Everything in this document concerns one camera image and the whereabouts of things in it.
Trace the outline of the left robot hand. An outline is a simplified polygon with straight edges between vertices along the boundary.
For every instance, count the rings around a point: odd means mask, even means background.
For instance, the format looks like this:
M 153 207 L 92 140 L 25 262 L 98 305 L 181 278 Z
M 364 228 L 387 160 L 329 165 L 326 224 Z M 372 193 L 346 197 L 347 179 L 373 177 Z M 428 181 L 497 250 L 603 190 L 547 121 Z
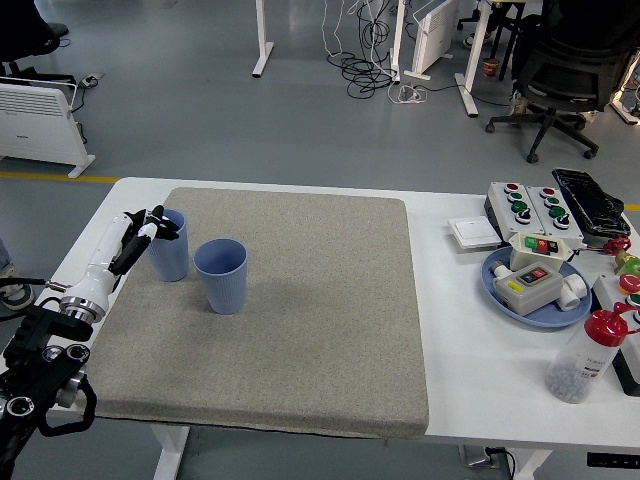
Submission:
M 84 276 L 64 291 L 59 302 L 60 312 L 87 323 L 101 321 L 109 310 L 109 296 L 120 278 L 156 238 L 169 241 L 178 238 L 178 226 L 165 215 L 162 205 L 114 217 L 98 242 Z

